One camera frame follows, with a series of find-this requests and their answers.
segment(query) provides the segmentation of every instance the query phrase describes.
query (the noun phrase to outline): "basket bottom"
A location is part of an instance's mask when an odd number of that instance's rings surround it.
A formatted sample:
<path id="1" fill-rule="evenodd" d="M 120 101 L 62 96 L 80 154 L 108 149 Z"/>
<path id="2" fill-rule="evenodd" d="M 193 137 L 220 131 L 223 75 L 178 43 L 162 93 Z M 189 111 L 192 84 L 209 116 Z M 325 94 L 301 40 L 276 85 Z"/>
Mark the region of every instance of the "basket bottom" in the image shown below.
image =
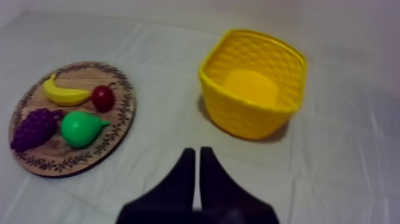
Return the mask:
<path id="1" fill-rule="evenodd" d="M 274 105 L 279 89 L 269 78 L 251 70 L 233 70 L 223 83 L 231 94 L 262 106 Z"/>

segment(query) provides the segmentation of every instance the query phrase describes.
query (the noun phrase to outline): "white wall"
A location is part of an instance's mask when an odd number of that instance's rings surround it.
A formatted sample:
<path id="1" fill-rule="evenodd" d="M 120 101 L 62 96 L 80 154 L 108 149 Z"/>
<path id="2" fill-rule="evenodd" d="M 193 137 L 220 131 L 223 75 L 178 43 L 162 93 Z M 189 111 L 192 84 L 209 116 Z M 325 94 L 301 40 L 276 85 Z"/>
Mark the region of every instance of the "white wall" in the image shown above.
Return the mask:
<path id="1" fill-rule="evenodd" d="M 128 17 L 217 32 L 229 27 L 295 27 L 302 0 L 28 0 L 33 11 Z"/>
<path id="2" fill-rule="evenodd" d="M 257 29 L 289 41 L 311 61 L 399 92 L 398 0 L 25 0 L 28 10 L 135 18 L 211 33 Z M 347 52 L 344 57 L 340 52 Z"/>
<path id="3" fill-rule="evenodd" d="M 16 19 L 24 10 L 23 0 L 0 0 L 0 29 Z"/>

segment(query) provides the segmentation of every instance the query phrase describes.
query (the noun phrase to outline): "plastic fruit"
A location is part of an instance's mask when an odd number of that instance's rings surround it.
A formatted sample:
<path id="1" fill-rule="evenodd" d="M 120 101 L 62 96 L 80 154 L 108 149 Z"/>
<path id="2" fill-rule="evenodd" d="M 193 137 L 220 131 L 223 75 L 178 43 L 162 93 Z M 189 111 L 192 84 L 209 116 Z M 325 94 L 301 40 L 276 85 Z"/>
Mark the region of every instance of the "plastic fruit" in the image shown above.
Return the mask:
<path id="1" fill-rule="evenodd" d="M 92 102 L 98 112 L 110 111 L 115 104 L 113 90 L 108 86 L 97 86 L 92 92 Z"/>
<path id="2" fill-rule="evenodd" d="M 83 148 L 91 144 L 101 133 L 108 121 L 81 111 L 67 114 L 61 123 L 61 134 L 73 148 Z"/>
<path id="3" fill-rule="evenodd" d="M 54 83 L 55 74 L 52 74 L 43 84 L 45 95 L 50 101 L 60 106 L 75 106 L 85 102 L 90 91 L 84 89 L 64 89 L 59 88 Z"/>
<path id="4" fill-rule="evenodd" d="M 55 134 L 57 121 L 62 116 L 62 110 L 49 111 L 42 108 L 30 112 L 15 130 L 11 148 L 16 152 L 23 152 L 43 145 Z"/>

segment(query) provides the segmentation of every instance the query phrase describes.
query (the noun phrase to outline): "white tablecloth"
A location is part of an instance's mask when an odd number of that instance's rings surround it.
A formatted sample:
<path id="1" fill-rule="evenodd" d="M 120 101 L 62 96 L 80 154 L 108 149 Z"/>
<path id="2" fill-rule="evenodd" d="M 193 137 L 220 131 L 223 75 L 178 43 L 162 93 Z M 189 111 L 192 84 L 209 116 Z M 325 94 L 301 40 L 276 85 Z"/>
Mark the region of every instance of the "white tablecloth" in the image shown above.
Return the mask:
<path id="1" fill-rule="evenodd" d="M 196 69 L 219 36 L 89 15 L 22 16 L 0 32 L 0 223 L 114 223 L 123 204 L 153 188 L 184 147 L 198 152 L 204 145 L 240 185 L 274 206 L 281 223 L 398 223 L 400 100 L 362 78 L 370 71 L 369 42 L 323 33 L 281 37 L 308 58 L 304 107 L 281 140 L 249 142 L 202 113 Z M 44 74 L 83 60 L 128 75 L 137 95 L 133 126 L 86 173 L 31 175 L 9 150 L 11 113 Z"/>

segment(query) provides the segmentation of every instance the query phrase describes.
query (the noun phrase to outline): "basket rim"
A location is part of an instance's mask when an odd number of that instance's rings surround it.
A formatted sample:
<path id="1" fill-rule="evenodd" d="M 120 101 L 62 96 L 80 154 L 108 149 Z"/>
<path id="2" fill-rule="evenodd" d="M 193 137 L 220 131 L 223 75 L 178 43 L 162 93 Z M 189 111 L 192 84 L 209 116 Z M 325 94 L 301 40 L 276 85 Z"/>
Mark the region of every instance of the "basket rim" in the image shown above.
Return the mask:
<path id="1" fill-rule="evenodd" d="M 302 75 L 306 76 L 307 73 L 307 62 L 306 59 L 304 57 L 304 55 L 302 53 L 300 53 L 297 49 L 295 49 L 294 47 L 290 46 L 288 43 L 275 38 L 274 36 L 270 36 L 270 35 L 266 35 L 264 33 L 255 31 L 255 30 L 249 30 L 249 29 L 232 29 L 229 30 L 223 37 L 222 39 L 215 45 L 215 47 L 211 50 L 211 53 L 207 56 L 207 58 L 201 63 L 200 67 L 199 67 L 199 78 L 202 82 L 204 82 L 205 84 L 207 84 L 208 86 L 210 86 L 211 88 L 213 88 L 214 90 L 216 90 L 217 92 L 219 92 L 222 95 L 225 95 L 229 98 L 232 98 L 235 101 L 239 101 L 241 103 L 246 104 L 247 106 L 256 108 L 258 110 L 269 110 L 275 113 L 293 113 L 297 110 L 300 109 L 301 105 L 302 105 L 302 100 L 300 100 L 299 103 L 296 103 L 293 106 L 288 106 L 288 107 L 284 107 L 284 108 L 277 108 L 275 106 L 264 106 L 264 105 L 259 105 L 255 102 L 252 102 L 250 100 L 247 100 L 246 98 L 243 97 L 239 97 L 236 95 L 231 94 L 229 91 L 225 90 L 222 86 L 216 84 L 212 79 L 210 79 L 204 72 L 204 69 L 206 67 L 206 65 L 209 63 L 211 57 L 217 52 L 217 50 L 222 46 L 222 44 L 226 41 L 226 39 L 228 39 L 229 37 L 231 37 L 231 35 L 234 35 L 235 33 L 245 33 L 247 35 L 251 35 L 251 36 L 256 36 L 258 38 L 267 38 L 270 41 L 273 41 L 275 44 L 280 45 L 282 48 L 287 49 L 290 53 L 292 53 L 292 55 L 294 57 L 296 57 L 299 62 L 301 63 L 303 70 L 302 70 Z"/>

